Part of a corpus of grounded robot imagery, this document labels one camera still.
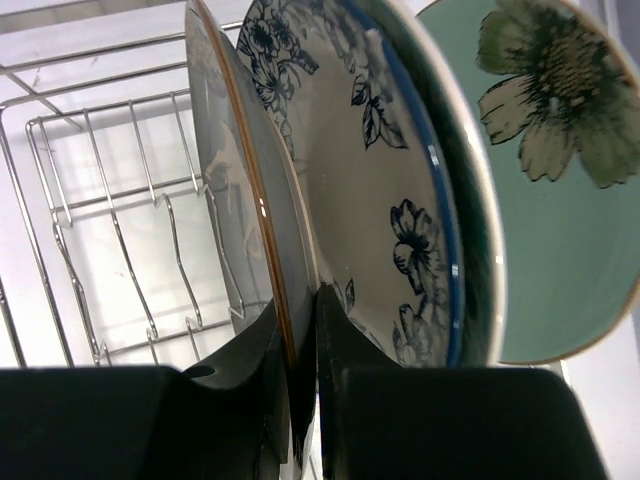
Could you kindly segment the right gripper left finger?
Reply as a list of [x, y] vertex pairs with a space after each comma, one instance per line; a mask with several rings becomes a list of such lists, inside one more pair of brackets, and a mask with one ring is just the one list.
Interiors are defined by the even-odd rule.
[[275, 479], [289, 417], [273, 305], [192, 367], [1, 374], [5, 479]]

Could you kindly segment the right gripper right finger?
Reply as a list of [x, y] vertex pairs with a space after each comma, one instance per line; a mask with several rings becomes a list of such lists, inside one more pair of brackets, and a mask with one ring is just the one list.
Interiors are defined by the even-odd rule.
[[316, 297], [328, 479], [603, 479], [568, 385], [531, 368], [403, 368]]

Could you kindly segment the blue floral white plate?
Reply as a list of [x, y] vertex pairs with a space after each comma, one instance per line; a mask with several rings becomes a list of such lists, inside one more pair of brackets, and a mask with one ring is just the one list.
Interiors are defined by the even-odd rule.
[[322, 282], [393, 361], [455, 366], [456, 212], [429, 116], [382, 29], [354, 1], [255, 1], [237, 50], [290, 152]]

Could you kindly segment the grey reindeer plate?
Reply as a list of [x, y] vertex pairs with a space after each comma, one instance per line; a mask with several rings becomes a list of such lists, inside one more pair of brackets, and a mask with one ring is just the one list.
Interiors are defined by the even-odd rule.
[[202, 1], [185, 10], [185, 41], [196, 145], [236, 331], [275, 314], [287, 371], [293, 456], [312, 443], [316, 380], [311, 242], [282, 135], [244, 65]]

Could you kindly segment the mint green flower plate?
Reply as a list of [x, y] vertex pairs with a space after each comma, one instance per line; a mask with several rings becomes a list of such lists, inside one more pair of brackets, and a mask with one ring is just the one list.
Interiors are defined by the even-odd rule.
[[501, 362], [591, 347], [639, 300], [639, 72], [570, 1], [420, 11], [480, 128], [506, 244]]

